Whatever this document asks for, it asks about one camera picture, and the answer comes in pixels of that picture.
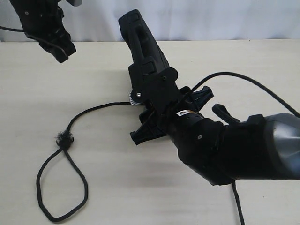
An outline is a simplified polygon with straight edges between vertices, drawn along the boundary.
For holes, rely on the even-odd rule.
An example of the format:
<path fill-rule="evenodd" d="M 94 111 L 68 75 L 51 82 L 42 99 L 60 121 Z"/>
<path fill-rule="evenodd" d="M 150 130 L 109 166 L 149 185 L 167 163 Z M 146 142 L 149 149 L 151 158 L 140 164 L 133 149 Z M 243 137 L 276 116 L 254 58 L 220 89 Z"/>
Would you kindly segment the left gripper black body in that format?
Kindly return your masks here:
<path fill-rule="evenodd" d="M 64 13 L 60 7 L 26 9 L 20 17 L 25 36 L 35 40 L 59 63 L 76 52 L 70 34 L 63 25 Z"/>

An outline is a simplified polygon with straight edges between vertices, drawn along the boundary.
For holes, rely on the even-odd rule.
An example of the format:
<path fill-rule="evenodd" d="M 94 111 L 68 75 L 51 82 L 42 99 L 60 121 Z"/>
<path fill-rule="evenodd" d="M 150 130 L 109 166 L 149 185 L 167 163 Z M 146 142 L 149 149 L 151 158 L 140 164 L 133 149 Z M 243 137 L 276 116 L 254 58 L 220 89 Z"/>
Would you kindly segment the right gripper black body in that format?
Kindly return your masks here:
<path fill-rule="evenodd" d="M 181 97 L 188 97 L 191 91 L 191 89 L 187 86 L 179 89 L 181 92 Z M 176 105 L 177 103 L 179 103 L 179 101 L 177 101 L 176 103 L 173 103 L 170 105 L 170 107 L 168 107 L 166 109 L 166 111 L 162 114 L 157 113 L 158 116 L 158 120 L 157 120 L 157 125 L 160 129 L 162 129 L 165 133 L 167 131 L 167 126 L 171 123 L 171 121 L 175 120 L 175 118 L 178 118 L 180 116 L 189 114 L 189 113 L 193 113 L 193 114 L 200 114 L 200 111 L 195 111 L 194 109 L 192 109 L 192 107 L 190 107 L 187 103 L 185 103 L 185 100 L 181 103 L 179 103 L 179 105 Z M 145 110 L 155 110 L 152 103 L 150 102 L 146 102 L 144 107 L 144 111 Z"/>

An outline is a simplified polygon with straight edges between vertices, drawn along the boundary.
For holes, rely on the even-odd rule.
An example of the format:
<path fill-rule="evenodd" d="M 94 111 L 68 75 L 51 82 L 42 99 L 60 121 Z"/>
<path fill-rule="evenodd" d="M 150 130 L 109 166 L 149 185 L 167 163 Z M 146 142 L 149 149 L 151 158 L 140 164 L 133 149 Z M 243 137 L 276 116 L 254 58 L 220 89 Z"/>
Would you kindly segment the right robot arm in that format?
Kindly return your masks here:
<path fill-rule="evenodd" d="M 135 144 L 168 136 L 179 159 L 212 185 L 236 180 L 298 180 L 300 178 L 300 119 L 289 113 L 233 118 L 220 104 L 213 112 L 220 121 L 203 117 L 199 109 L 211 98 L 209 87 L 192 96 L 196 108 L 181 108 L 160 128 L 147 112 L 132 132 Z"/>

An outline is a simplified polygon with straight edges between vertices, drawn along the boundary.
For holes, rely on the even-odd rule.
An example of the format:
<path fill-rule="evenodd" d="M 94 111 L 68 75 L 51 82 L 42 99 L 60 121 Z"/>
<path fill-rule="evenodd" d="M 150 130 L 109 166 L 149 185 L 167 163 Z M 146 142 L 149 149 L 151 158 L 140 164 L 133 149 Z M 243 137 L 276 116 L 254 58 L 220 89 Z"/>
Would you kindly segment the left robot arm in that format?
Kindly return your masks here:
<path fill-rule="evenodd" d="M 11 0 L 29 39 L 50 53 L 59 63 L 76 52 L 70 34 L 63 25 L 64 12 L 58 0 Z"/>

